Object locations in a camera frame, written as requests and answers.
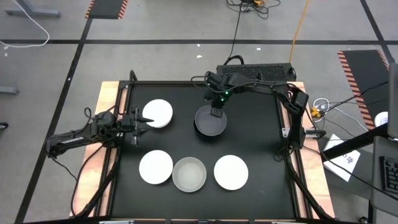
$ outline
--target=gray floor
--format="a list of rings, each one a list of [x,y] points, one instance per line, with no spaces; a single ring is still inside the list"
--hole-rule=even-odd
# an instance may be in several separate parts
[[[37,19],[51,39],[79,39],[90,0],[31,0],[35,6],[57,9],[59,19]],[[305,0],[286,0],[270,10],[266,21],[255,14],[243,14],[238,39],[289,40],[294,36]],[[398,40],[395,0],[368,1],[371,12],[386,40]],[[0,0],[0,9],[12,6]],[[89,39],[231,39],[237,13],[226,8],[224,1],[153,0],[130,1],[124,19],[94,20]],[[25,17],[0,13],[0,39],[44,39],[45,34]],[[377,40],[357,0],[310,1],[299,39],[303,40]],[[18,85],[19,95],[0,95],[0,120],[10,127],[0,133],[0,223],[12,223],[37,156],[49,128],[76,45],[51,44],[39,48],[0,48],[0,82]],[[338,50],[378,49],[376,45],[297,45],[293,66],[299,81],[305,82],[310,101],[326,97],[331,101],[352,96],[336,53]],[[398,46],[389,46],[398,58]],[[222,64],[230,45],[85,45],[75,76],[71,80],[65,106],[56,133],[79,128],[86,120],[84,107],[95,108],[102,81],[125,80],[134,69],[140,80],[188,80],[203,75]],[[286,62],[289,45],[236,45],[234,52],[246,63]],[[358,107],[341,109],[362,123]],[[328,113],[352,134],[363,130],[338,111]],[[327,123],[328,135],[350,138],[344,131]],[[75,149],[59,160],[77,173],[83,150]],[[52,161],[45,162],[26,221],[67,218],[74,180]],[[336,216],[356,221],[367,214],[363,198],[330,186]],[[398,219],[379,213],[378,223],[397,223]]]

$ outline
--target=hazard stripe tape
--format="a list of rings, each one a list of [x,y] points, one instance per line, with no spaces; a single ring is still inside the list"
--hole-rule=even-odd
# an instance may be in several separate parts
[[[380,52],[380,50],[377,50],[377,52],[379,53],[379,56],[380,56],[381,60],[382,60],[383,63],[384,63],[384,66],[386,66],[386,68],[387,68],[387,70],[388,70],[388,69],[389,69],[389,66],[388,66],[388,63],[387,63],[386,59],[384,59],[383,54]]]
[[[92,1],[90,2],[90,6],[88,6],[88,9],[87,9],[87,12],[86,12],[86,16],[85,16],[86,19],[88,19],[88,16],[90,15],[91,9],[92,9],[93,6],[94,6],[94,1],[95,1],[95,0],[92,0]]]
[[[346,75],[349,87],[351,88],[351,91],[354,93],[355,100],[358,103],[358,108],[361,112],[361,115],[365,122],[365,125],[368,130],[372,130],[372,129],[374,129],[374,123],[373,123],[372,117],[370,116],[369,111],[368,111],[366,105],[364,104],[363,98],[361,96],[358,96],[359,94],[361,94],[361,90],[358,88],[358,84],[355,81],[355,77],[351,73],[351,69],[347,62],[346,56],[345,56],[344,52],[342,52],[342,51],[338,51],[337,55],[338,55],[338,60],[340,61],[341,66],[343,67],[344,74]]]
[[[120,8],[118,19],[123,19],[124,13],[126,12],[128,0],[123,0],[122,6]]]

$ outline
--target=cable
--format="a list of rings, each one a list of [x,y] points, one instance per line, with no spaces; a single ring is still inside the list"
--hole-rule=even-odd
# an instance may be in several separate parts
[[[30,15],[28,15],[28,13],[25,11],[25,9],[24,9],[16,0],[13,0],[13,1],[15,2],[15,4],[18,5],[18,7],[25,13],[25,15],[26,15],[32,22],[34,22],[38,27],[40,27],[40,29],[42,29],[42,30],[47,34],[47,40],[46,40],[43,44],[39,44],[39,45],[37,45],[37,44],[34,44],[34,45],[25,45],[25,46],[10,45],[10,44],[6,44],[6,43],[2,42],[1,40],[0,40],[0,44],[3,44],[3,45],[8,46],[8,47],[14,47],[14,48],[28,48],[28,47],[41,47],[41,46],[44,46],[44,45],[50,40],[50,34],[47,32],[47,30],[45,30],[42,26],[40,26],[40,24],[38,24],[36,21],[34,21],[34,20],[30,17]]]
[[[204,82],[206,83],[207,76],[210,72],[206,72],[204,76]],[[296,85],[291,84],[291,83],[270,83],[270,82],[263,82],[262,80],[256,80],[255,82],[247,82],[247,83],[242,83],[240,85],[236,85],[234,87],[228,88],[226,90],[214,90],[212,87],[209,85],[206,85],[209,90],[211,90],[213,93],[224,93],[226,91],[232,91],[235,88],[242,87],[242,86],[248,86],[248,85],[263,85],[263,86],[282,86],[282,85],[288,85],[292,86],[294,88],[298,88]]]
[[[272,5],[272,6],[265,6],[265,2],[263,0],[257,0],[256,2],[262,2],[261,4],[255,5],[254,1],[248,1],[248,0],[242,0],[241,4],[242,4],[242,8],[240,9],[241,12],[257,12],[257,15],[261,18],[261,19],[268,19],[269,17],[269,9],[272,7],[276,7],[279,6],[281,4],[280,0],[275,0],[277,2],[277,4]],[[235,10],[232,8],[232,6],[240,6],[240,4],[235,4],[233,2],[233,0],[231,0],[231,3],[229,2],[229,0],[226,0],[225,2],[226,6],[234,11],[234,12],[239,12],[238,10]]]
[[[318,101],[320,101],[320,100],[326,101],[326,103],[322,104],[322,105],[327,105],[326,111],[329,111],[329,108],[330,108],[330,102],[329,102],[329,100],[326,99],[326,98],[318,98],[318,99],[316,99],[316,100],[313,102],[313,107],[316,108],[316,109],[317,109],[319,112],[321,112],[321,114],[323,115],[320,119],[314,121],[314,122],[316,122],[316,123],[319,122],[319,121],[321,121],[321,120],[323,120],[323,118],[324,118],[324,117],[326,116],[326,114],[327,114],[327,112],[323,112],[322,110],[318,109],[318,107],[319,107],[320,105],[316,105],[316,103],[317,103]],[[335,108],[335,109],[338,110],[338,111],[340,111],[341,113],[343,113],[345,116],[347,116],[347,117],[353,119],[353,120],[356,121],[363,129],[365,129],[365,131],[368,131],[368,129],[365,128],[356,118],[354,118],[354,117],[352,117],[351,115],[345,113],[344,111],[342,111],[342,110],[339,109],[339,108]]]
[[[303,146],[303,147],[306,148],[306,149],[309,149],[309,150],[311,150],[311,151],[313,151],[313,152],[316,152],[317,154],[319,154],[320,156],[322,156],[323,158],[325,158],[326,161],[331,162],[333,165],[335,165],[335,166],[339,167],[340,169],[344,170],[344,171],[347,172],[349,175],[352,175],[355,179],[357,179],[357,180],[361,181],[362,183],[368,185],[369,187],[373,188],[374,190],[377,190],[378,192],[380,192],[380,193],[382,193],[382,194],[384,194],[384,195],[387,195],[388,197],[390,197],[390,198],[392,198],[392,199],[394,199],[394,200],[398,200],[397,197],[391,195],[391,194],[388,193],[388,192],[384,192],[384,191],[382,191],[381,189],[379,189],[379,188],[377,188],[377,187],[375,187],[375,186],[373,186],[373,185],[367,183],[365,180],[363,180],[363,179],[359,178],[358,176],[354,175],[354,174],[351,173],[350,171],[346,170],[344,167],[341,167],[341,166],[337,165],[336,163],[334,163],[332,160],[329,160],[329,159],[326,157],[325,153],[323,153],[323,151],[319,150],[319,152],[318,152],[317,150],[311,149],[311,148],[309,148],[309,147],[307,147],[307,146]]]
[[[119,107],[117,107],[116,105],[113,105],[113,106],[111,106],[109,109],[107,109],[106,111],[104,111],[103,116],[105,115],[105,113],[111,111],[113,108],[117,108],[117,111],[118,111],[118,113],[119,113]],[[47,138],[46,140],[44,140],[44,144],[46,145],[47,141],[50,140],[50,139],[52,139],[52,138],[68,137],[68,136],[74,136],[74,135],[80,134],[80,133],[82,133],[82,132],[85,130],[85,128],[89,125],[89,123],[90,123],[91,120],[98,119],[96,116],[92,117],[91,109],[88,108],[88,107],[84,109],[84,115],[85,115],[86,118],[87,118],[87,122],[86,122],[86,124],[84,125],[84,127],[82,127],[79,131],[77,131],[77,132],[71,132],[71,133],[64,134],[64,135],[55,134],[55,135],[53,135],[53,136]]]
[[[296,38],[297,38],[297,36],[299,34],[299,30],[301,28],[301,24],[302,24],[302,22],[304,20],[305,13],[307,12],[307,7],[308,7],[309,2],[310,2],[309,0],[307,0],[305,2],[303,14],[301,15],[300,22],[298,22],[296,33],[294,34],[294,38],[293,38],[293,42],[292,42],[292,48],[290,49],[289,63],[292,63],[293,48],[294,48],[294,45],[296,43]]]
[[[360,102],[345,102],[345,103],[350,103],[350,104],[355,104],[355,105],[373,105],[373,104],[376,104],[376,103],[382,103],[382,102],[388,102],[388,100],[377,100],[377,101],[375,101],[375,102],[372,102],[372,103],[360,103]]]
[[[309,120],[311,121],[313,127],[315,128],[315,130],[316,130],[316,129],[320,129],[320,128],[318,127],[318,125],[312,120],[311,115],[310,115],[310,113],[309,113],[308,110],[307,110],[307,107],[305,107],[305,112],[306,112],[306,114],[307,114]]]
[[[193,82],[193,79],[194,78],[204,78],[205,76],[203,76],[203,75],[199,75],[199,76],[194,76],[194,77],[191,77],[191,82]],[[196,88],[199,88],[199,89],[203,89],[202,87],[199,87],[199,86],[197,86],[196,84],[194,84],[194,83],[192,83],[192,85],[194,86],[194,87],[196,87]]]
[[[368,131],[368,129],[365,128],[356,118],[354,118],[354,117],[352,117],[352,116],[346,114],[344,111],[340,110],[339,108],[335,108],[335,109],[338,110],[338,111],[340,111],[341,113],[343,113],[345,116],[347,116],[347,117],[353,119],[353,120],[356,121],[365,131]]]
[[[329,100],[326,99],[326,98],[318,98],[318,99],[316,99],[316,100],[313,102],[312,106],[315,107],[318,111],[320,111],[320,110],[318,109],[318,107],[319,107],[320,105],[315,105],[315,103],[317,103],[319,100],[324,100],[324,101],[326,101],[326,103],[324,103],[324,104],[322,104],[322,105],[328,105],[328,108],[326,109],[326,110],[328,110],[329,107],[330,107],[330,103],[329,103]],[[321,120],[323,120],[323,117],[321,117],[320,119],[318,119],[318,120],[316,120],[316,121],[314,121],[314,122],[317,123],[317,122],[319,122],[319,121],[321,121]]]
[[[77,190],[77,186],[79,184],[79,179],[81,176],[81,172],[83,171],[84,167],[86,166],[87,162],[95,155],[97,154],[97,152],[100,151],[100,149],[102,148],[104,144],[102,144],[99,148],[97,148],[96,151],[94,151],[87,159],[86,161],[83,163],[83,165],[81,165],[81,168],[79,170],[79,174],[77,175],[77,179],[76,179],[76,184],[75,184],[75,188],[73,189],[73,193],[72,193],[72,199],[70,201],[70,211],[72,213],[73,216],[76,216],[75,210],[73,208],[73,200],[75,199],[75,194],[76,194],[76,190]]]
[[[373,89],[379,88],[380,86],[383,86],[383,85],[386,84],[386,83],[388,83],[388,82],[383,82],[383,83],[374,85],[374,86],[372,86],[372,87],[369,87],[369,88],[367,88],[366,90],[362,91],[360,94],[354,95],[354,96],[352,96],[352,97],[350,97],[350,98],[347,98],[347,99],[341,101],[340,103],[337,103],[336,105],[334,105],[334,106],[332,106],[331,108],[329,108],[328,111],[330,111],[330,110],[332,110],[333,108],[336,108],[337,106],[340,106],[340,105],[342,105],[342,104],[344,104],[344,103],[347,103],[348,101],[350,101],[350,100],[352,100],[352,99],[354,99],[354,98],[356,98],[356,97],[362,96],[363,94],[365,94],[365,93],[366,93],[367,91],[369,91],[369,90],[373,90]]]
[[[55,160],[54,158],[51,158],[51,159],[52,159],[56,164],[58,164],[58,165],[62,166],[63,168],[65,168],[65,169],[68,171],[68,173],[75,179],[75,181],[77,181],[77,178],[75,177],[75,175],[73,175],[72,172],[70,172],[70,170],[69,170],[65,165],[63,165],[62,163],[58,162],[58,161]]]
[[[276,152],[274,153],[274,160],[275,160],[276,162],[282,162],[282,161],[286,160],[290,155],[292,155],[292,153],[294,152],[293,149],[291,149],[291,151],[288,152],[288,154],[287,154],[286,156],[282,155],[282,157],[281,157],[281,156],[279,155],[279,153],[280,153],[281,151],[283,151],[284,149],[287,149],[288,147],[289,147],[289,146],[282,147],[282,148],[280,148],[278,151],[276,151]]]
[[[228,58],[227,58],[227,61],[228,61],[228,59],[232,56],[232,52],[233,52],[233,50],[234,50],[235,40],[236,40],[236,34],[238,33],[239,20],[241,19],[242,4],[243,4],[243,2],[240,3],[239,14],[238,14],[238,21],[237,21],[237,23],[236,23],[236,28],[235,28],[234,40],[232,41],[231,53],[229,54],[229,56],[228,56]]]
[[[332,122],[332,121],[330,121],[330,120],[328,120],[328,119],[326,119],[326,118],[325,118],[325,120],[327,120],[327,121],[329,121],[330,123],[332,123],[332,124],[334,124],[334,125],[340,127],[340,128],[343,129],[345,132],[347,132],[350,136],[355,137],[353,134],[351,134],[351,133],[350,133],[349,131],[347,131],[345,128],[341,127],[339,124],[336,124],[336,123],[334,123],[334,122]]]

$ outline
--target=floor mat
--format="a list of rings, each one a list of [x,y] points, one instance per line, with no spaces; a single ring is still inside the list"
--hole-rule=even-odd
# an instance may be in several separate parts
[[[92,0],[86,18],[122,19],[126,12],[128,0]]]
[[[388,81],[388,64],[378,50],[339,51],[338,57],[354,95]],[[362,96],[356,96],[355,100],[366,127],[373,129],[376,115],[388,111],[388,86],[369,90]]]

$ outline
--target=white plate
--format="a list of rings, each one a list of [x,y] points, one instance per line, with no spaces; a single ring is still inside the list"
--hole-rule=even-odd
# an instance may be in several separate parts
[[[163,128],[172,120],[173,108],[172,105],[165,100],[152,100],[145,105],[142,110],[142,116],[154,120],[153,122],[147,123],[149,126]]]
[[[214,166],[217,183],[227,190],[238,190],[248,180],[249,170],[238,156],[227,155],[219,159]]]
[[[139,174],[148,184],[161,184],[173,172],[173,160],[164,151],[153,150],[144,155],[139,163]]]

